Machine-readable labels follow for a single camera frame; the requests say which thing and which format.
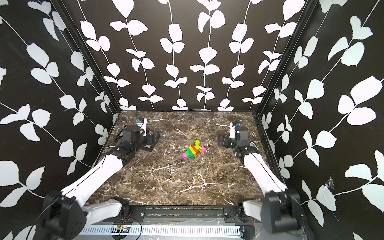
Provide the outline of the red long lego brick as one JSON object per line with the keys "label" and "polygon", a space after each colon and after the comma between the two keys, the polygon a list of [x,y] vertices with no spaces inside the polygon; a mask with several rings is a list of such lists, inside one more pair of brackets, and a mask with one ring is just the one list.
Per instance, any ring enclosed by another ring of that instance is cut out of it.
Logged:
{"label": "red long lego brick", "polygon": [[196,155],[199,154],[199,150],[197,150],[195,146],[191,146],[191,148],[194,150],[194,152],[196,153]]}

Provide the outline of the dark green long lego brick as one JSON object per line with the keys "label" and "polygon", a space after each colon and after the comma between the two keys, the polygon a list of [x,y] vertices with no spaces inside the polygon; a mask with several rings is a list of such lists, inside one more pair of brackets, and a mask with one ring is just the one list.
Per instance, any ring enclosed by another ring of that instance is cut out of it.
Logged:
{"label": "dark green long lego brick", "polygon": [[190,151],[190,149],[187,149],[187,151],[186,151],[186,155],[187,155],[187,157],[190,158],[190,159],[194,157],[194,154]]}

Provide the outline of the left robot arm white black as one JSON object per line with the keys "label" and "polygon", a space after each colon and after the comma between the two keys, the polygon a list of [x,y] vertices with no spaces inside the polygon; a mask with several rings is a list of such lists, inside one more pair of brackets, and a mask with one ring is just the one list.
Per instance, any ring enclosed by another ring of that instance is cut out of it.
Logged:
{"label": "left robot arm white black", "polygon": [[90,225],[111,218],[124,223],[131,217],[129,201],[120,197],[87,205],[90,196],[111,176],[125,167],[140,150],[151,152],[159,141],[158,131],[148,131],[145,124],[125,127],[115,147],[97,165],[61,191],[45,196],[38,217],[41,227],[65,240],[72,240]]}

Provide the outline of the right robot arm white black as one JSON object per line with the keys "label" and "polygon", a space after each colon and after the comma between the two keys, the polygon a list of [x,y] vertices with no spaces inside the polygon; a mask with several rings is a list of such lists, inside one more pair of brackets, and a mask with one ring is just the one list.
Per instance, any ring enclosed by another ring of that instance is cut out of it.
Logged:
{"label": "right robot arm white black", "polygon": [[300,196],[271,171],[257,147],[251,145],[249,130],[239,123],[231,123],[230,133],[221,136],[219,145],[233,150],[258,183],[264,199],[242,203],[243,213],[260,221],[270,234],[298,230],[305,218]]}

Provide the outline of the lime rectangular lego brick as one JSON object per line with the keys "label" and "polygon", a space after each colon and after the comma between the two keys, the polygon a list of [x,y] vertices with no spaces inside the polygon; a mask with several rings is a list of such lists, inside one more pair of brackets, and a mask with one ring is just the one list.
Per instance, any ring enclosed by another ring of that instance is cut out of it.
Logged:
{"label": "lime rectangular lego brick", "polygon": [[193,154],[194,157],[196,157],[196,153],[195,153],[194,150],[191,148],[191,146],[188,148],[188,150]]}

